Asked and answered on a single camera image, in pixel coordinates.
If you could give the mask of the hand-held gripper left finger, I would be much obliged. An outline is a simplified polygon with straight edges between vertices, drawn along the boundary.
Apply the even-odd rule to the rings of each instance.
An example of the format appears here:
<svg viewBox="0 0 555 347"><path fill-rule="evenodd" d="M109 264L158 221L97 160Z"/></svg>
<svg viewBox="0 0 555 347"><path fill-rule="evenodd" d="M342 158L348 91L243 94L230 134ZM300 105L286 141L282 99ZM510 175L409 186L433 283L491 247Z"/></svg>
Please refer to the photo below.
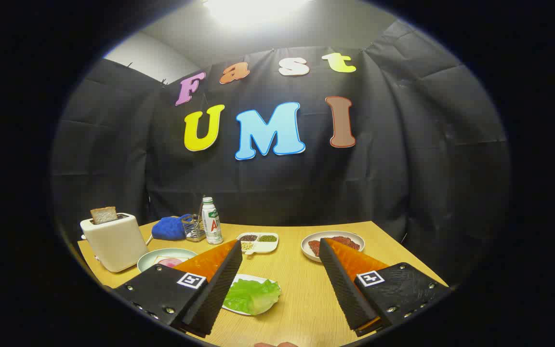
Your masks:
<svg viewBox="0 0 555 347"><path fill-rule="evenodd" d="M114 295L163 326L206 337L241 262L241 242L231 240L175 267L152 265L117 286Z"/></svg>

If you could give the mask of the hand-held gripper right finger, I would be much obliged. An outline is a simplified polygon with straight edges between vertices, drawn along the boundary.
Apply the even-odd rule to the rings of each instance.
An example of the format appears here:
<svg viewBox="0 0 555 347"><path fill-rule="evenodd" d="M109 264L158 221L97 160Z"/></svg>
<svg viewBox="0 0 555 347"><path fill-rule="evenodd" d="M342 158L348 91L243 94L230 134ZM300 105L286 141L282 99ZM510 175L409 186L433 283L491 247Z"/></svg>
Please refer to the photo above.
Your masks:
<svg viewBox="0 0 555 347"><path fill-rule="evenodd" d="M387 265L334 239L321 239L319 258L357 336L409 321L451 294L407 262Z"/></svg>

